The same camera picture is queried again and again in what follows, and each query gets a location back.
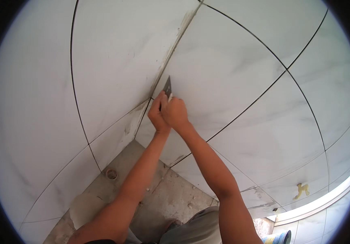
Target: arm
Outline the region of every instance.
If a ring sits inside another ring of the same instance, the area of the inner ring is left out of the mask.
[[[207,184],[220,200],[219,226],[222,243],[262,243],[235,178],[188,121],[183,100],[174,97],[168,103],[166,96],[163,96],[162,113],[165,121],[187,143]]]
[[[159,111],[163,94],[153,101],[148,112],[148,117],[156,128],[151,143],[129,172],[114,201],[104,207],[91,222],[79,228],[70,238],[69,244],[100,239],[110,239],[121,244],[126,240],[135,208],[152,181],[158,158],[171,130]]]

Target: hand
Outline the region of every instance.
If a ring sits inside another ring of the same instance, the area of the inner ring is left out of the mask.
[[[164,120],[179,133],[179,130],[190,124],[187,118],[187,109],[182,99],[173,97],[168,102],[167,96],[161,97],[161,113]]]
[[[168,102],[168,98],[165,95],[164,91],[160,92],[160,94],[157,96],[155,100],[153,100],[152,106],[148,112],[148,118],[150,121],[152,121],[153,126],[156,128],[156,133],[158,134],[169,134],[171,131],[171,127],[163,118],[162,112],[160,112],[159,108],[161,104],[162,99],[165,97],[165,100]]]

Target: paint bucket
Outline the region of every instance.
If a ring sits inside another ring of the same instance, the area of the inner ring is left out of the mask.
[[[290,230],[279,233],[267,235],[262,238],[264,244],[289,244],[292,238],[292,232]]]

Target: blade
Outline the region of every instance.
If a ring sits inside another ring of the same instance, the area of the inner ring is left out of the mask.
[[[166,85],[164,86],[163,91],[166,93],[167,97],[169,97],[169,95],[171,95],[172,93],[172,89],[171,89],[171,78],[168,76],[168,80]]]

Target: person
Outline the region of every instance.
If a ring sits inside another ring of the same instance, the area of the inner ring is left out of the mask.
[[[161,151],[173,128],[190,148],[220,206],[207,208],[187,223],[168,230],[159,243],[261,244],[235,178],[189,122],[183,100],[173,97],[168,102],[165,93],[161,92],[153,101],[148,118],[156,128],[156,133],[129,172],[118,195],[92,221],[80,227],[68,243],[141,243],[129,225],[138,203],[150,185]]]

